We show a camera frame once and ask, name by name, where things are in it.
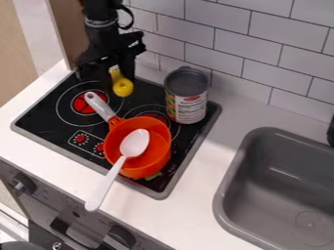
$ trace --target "control panel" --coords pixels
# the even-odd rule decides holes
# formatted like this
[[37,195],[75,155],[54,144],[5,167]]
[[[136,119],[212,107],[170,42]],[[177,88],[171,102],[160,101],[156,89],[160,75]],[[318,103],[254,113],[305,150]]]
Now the control panel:
[[104,139],[83,130],[76,131],[68,143],[98,158],[104,159]]

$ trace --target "metal can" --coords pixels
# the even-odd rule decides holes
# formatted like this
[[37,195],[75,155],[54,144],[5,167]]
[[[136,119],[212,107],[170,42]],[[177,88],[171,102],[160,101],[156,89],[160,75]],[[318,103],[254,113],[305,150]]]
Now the metal can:
[[168,116],[181,124],[193,124],[206,115],[207,76],[189,66],[169,73],[164,81]]

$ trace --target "sink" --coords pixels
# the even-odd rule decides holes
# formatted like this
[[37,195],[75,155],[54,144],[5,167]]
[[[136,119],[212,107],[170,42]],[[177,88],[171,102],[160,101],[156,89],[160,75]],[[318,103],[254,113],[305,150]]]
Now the sink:
[[334,149],[275,129],[250,132],[213,202],[218,223],[263,249],[334,249]]

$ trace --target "white spoon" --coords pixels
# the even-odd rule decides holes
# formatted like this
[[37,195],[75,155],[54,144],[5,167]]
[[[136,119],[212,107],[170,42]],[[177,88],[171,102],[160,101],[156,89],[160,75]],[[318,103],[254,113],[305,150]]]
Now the white spoon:
[[94,212],[99,209],[108,193],[113,181],[117,177],[124,162],[133,157],[138,157],[146,150],[149,143],[149,132],[146,129],[138,129],[131,132],[121,143],[120,152],[122,156],[112,166],[109,172],[104,177],[98,188],[91,194],[90,198],[85,203],[85,208],[89,212]]

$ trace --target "orange pot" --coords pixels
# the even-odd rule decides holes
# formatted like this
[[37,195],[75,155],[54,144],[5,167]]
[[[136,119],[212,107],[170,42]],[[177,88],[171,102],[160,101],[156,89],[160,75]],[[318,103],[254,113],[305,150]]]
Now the orange pot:
[[149,144],[139,157],[129,159],[123,165],[120,174],[134,180],[150,177],[158,173],[171,157],[172,136],[168,127],[152,117],[134,117],[123,119],[95,93],[85,95],[86,102],[109,124],[109,133],[104,140],[104,155],[114,164],[121,156],[119,151],[123,139],[137,129],[149,131]]

